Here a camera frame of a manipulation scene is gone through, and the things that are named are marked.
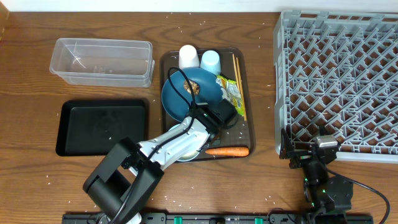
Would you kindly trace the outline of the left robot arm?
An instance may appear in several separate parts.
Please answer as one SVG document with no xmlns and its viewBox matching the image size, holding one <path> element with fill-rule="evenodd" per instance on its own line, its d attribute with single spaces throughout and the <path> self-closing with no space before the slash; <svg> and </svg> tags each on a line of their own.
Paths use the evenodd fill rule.
<svg viewBox="0 0 398 224">
<path fill-rule="evenodd" d="M 196 105 L 175 128 L 157 138 L 134 143 L 120 140 L 83 184 L 110 223 L 140 223 L 139 212 L 163 178 L 164 170 L 186 153 L 214 138 L 236 110 Z"/>
</svg>

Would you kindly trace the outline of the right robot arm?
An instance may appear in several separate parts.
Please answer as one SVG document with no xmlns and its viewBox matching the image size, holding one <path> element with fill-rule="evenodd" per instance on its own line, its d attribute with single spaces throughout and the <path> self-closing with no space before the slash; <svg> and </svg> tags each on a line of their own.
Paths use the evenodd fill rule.
<svg viewBox="0 0 398 224">
<path fill-rule="evenodd" d="M 339 142 L 321 128 L 308 149 L 294 149 L 286 130 L 281 130 L 279 158 L 288 159 L 291 169 L 302 169 L 303 192 L 312 205 L 295 223 L 347 223 L 345 212 L 351 209 L 353 184 L 344 177 L 330 177 L 327 164 L 336 159 Z"/>
</svg>

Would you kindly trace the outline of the orange carrot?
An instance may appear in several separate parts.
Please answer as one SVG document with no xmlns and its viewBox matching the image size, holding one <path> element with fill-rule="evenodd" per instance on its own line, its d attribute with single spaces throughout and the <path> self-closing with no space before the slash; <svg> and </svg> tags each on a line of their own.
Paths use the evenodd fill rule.
<svg viewBox="0 0 398 224">
<path fill-rule="evenodd" d="M 219 147 L 207 149 L 205 153 L 212 156 L 245 157 L 249 155 L 249 149 L 246 147 Z"/>
</svg>

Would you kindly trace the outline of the light blue bowl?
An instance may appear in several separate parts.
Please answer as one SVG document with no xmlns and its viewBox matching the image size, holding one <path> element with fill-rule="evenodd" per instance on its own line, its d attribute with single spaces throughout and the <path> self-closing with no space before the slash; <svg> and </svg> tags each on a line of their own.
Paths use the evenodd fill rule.
<svg viewBox="0 0 398 224">
<path fill-rule="evenodd" d="M 182 140 L 178 140 L 175 149 L 172 149 L 167 153 L 178 162 L 188 162 L 196 158 L 199 154 L 200 142 L 193 136 L 184 137 Z"/>
</svg>

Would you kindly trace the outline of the brown food scrap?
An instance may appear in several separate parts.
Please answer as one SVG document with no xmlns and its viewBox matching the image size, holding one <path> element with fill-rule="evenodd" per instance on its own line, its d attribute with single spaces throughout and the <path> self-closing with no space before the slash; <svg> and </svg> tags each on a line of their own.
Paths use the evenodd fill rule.
<svg viewBox="0 0 398 224">
<path fill-rule="evenodd" d="M 187 82 L 186 80 L 183 83 L 183 88 L 186 92 L 191 93 L 191 91 L 193 91 L 194 95 L 198 95 L 200 93 L 200 86 L 198 83 L 189 80 L 189 82 Z"/>
</svg>

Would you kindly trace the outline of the dark blue plate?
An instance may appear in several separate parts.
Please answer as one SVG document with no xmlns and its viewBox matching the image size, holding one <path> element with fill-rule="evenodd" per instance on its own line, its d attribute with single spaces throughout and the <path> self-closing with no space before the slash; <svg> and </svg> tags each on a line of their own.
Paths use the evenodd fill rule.
<svg viewBox="0 0 398 224">
<path fill-rule="evenodd" d="M 216 77 L 212 73 L 202 68 L 185 68 L 183 72 L 189 80 L 200 86 L 200 93 L 195 95 L 196 104 L 207 103 L 209 106 L 216 106 L 223 99 L 221 87 L 216 83 Z M 185 78 L 181 72 L 173 69 L 170 77 L 174 87 L 191 104 L 192 96 L 183 88 Z M 183 121 L 190 109 L 187 102 L 172 88 L 169 80 L 162 88 L 162 104 L 166 112 L 177 121 Z"/>
</svg>

